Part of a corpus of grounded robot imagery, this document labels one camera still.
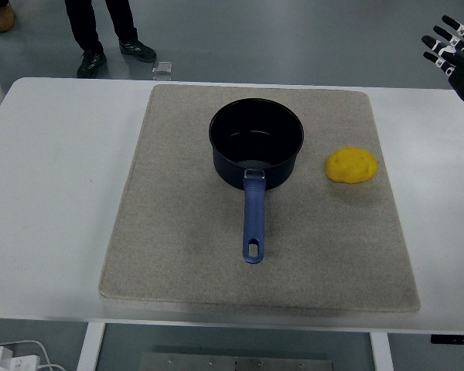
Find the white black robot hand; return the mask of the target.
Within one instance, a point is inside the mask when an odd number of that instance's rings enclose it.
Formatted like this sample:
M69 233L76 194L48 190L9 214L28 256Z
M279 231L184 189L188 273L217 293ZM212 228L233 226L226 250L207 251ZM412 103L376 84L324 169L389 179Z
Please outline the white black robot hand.
M464 24L448 15L442 16L442 21L454 33L434 26L433 31L441 36L442 40L422 36L421 41L429 48L429 51L423 53L423 57L447 76L449 85L464 102Z

